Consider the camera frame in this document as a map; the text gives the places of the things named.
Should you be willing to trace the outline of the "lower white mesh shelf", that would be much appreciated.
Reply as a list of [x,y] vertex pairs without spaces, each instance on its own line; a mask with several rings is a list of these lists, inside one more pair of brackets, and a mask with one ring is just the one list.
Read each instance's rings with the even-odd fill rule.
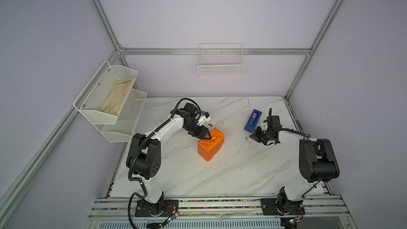
[[126,143],[132,139],[146,97],[146,92],[131,89],[116,123],[114,125],[105,125],[102,128],[101,133],[110,143]]

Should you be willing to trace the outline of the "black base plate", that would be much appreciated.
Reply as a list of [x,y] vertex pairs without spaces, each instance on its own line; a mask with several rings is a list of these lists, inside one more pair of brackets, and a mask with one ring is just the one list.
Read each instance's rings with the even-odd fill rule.
[[278,198],[260,199],[263,215],[304,215],[305,209],[302,201],[280,200]]
[[176,199],[163,199],[158,203],[149,203],[146,200],[137,202],[135,217],[169,217],[179,208],[179,201]]

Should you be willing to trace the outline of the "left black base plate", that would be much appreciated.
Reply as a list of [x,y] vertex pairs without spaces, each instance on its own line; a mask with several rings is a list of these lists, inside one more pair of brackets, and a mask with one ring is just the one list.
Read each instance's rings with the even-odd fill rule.
[[158,203],[149,203],[146,200],[137,202],[135,217],[169,217],[179,208],[179,201],[176,199],[163,199]]

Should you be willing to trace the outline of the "blue tape dispenser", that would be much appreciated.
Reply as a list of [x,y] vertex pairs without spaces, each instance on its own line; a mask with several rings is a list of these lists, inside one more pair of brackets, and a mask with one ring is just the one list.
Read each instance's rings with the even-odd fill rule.
[[262,115],[261,111],[254,109],[244,127],[244,130],[253,133],[253,131],[257,127],[261,115]]

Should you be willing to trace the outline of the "aluminium frame rail front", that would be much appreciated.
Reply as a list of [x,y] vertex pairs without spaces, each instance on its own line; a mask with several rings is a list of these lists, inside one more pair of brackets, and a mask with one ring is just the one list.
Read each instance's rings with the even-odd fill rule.
[[[265,217],[275,205],[273,198],[266,197],[226,197],[226,198],[178,198],[177,210],[180,217],[186,218],[253,218]],[[128,198],[97,199],[88,220],[126,219],[130,210],[137,209],[137,198],[128,207]],[[301,204],[304,217],[350,216],[341,196],[311,196]]]

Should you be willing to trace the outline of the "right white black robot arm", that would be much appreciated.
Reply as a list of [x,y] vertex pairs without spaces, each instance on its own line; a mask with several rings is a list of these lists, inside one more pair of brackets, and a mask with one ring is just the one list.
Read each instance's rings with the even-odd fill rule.
[[264,146],[280,143],[298,145],[299,173],[295,179],[279,191],[276,203],[279,205],[299,204],[321,183],[337,179],[340,175],[332,143],[328,139],[316,139],[310,135],[283,127],[280,118],[272,114],[259,124],[261,112],[254,110],[245,130],[250,138]]

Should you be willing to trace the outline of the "white mesh shelf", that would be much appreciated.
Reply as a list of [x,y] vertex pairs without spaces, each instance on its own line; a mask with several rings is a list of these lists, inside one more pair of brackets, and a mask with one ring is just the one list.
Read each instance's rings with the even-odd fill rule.
[[74,101],[74,108],[91,124],[115,124],[137,75],[136,70],[105,62]]
[[146,92],[131,89],[116,123],[114,125],[105,125],[102,128],[101,133],[110,143],[126,143],[132,139],[146,97]]

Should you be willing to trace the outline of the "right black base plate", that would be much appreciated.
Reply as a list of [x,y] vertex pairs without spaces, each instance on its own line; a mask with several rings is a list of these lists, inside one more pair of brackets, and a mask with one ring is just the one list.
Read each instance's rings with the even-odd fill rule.
[[263,215],[304,215],[305,209],[302,201],[280,200],[278,198],[260,199]]

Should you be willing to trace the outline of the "upper white mesh shelf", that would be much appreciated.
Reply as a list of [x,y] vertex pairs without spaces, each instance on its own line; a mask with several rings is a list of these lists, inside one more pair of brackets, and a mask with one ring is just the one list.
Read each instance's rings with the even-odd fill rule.
[[115,124],[137,75],[136,70],[105,62],[74,101],[74,108],[91,124]]

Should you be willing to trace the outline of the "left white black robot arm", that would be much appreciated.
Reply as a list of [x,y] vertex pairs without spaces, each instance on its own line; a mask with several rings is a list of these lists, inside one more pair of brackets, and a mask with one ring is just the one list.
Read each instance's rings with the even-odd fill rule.
[[143,190],[141,198],[150,204],[157,204],[163,199],[164,194],[154,179],[162,163],[162,144],[181,129],[196,139],[210,140],[212,136],[204,125],[209,120],[209,112],[202,110],[192,99],[182,98],[159,126],[132,137],[126,160],[127,179],[139,182]]

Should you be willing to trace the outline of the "yellow orange wrapping paper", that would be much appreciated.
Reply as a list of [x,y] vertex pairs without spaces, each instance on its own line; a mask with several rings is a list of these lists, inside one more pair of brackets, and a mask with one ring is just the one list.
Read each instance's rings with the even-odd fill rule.
[[224,144],[225,135],[218,129],[214,128],[210,132],[211,140],[201,140],[198,142],[198,154],[209,162]]

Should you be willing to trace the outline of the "beige cloth in shelf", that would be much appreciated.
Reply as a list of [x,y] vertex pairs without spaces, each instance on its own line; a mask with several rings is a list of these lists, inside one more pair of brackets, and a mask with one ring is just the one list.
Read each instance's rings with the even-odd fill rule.
[[134,81],[135,78],[129,78],[116,82],[99,108],[99,111],[109,115],[118,116]]

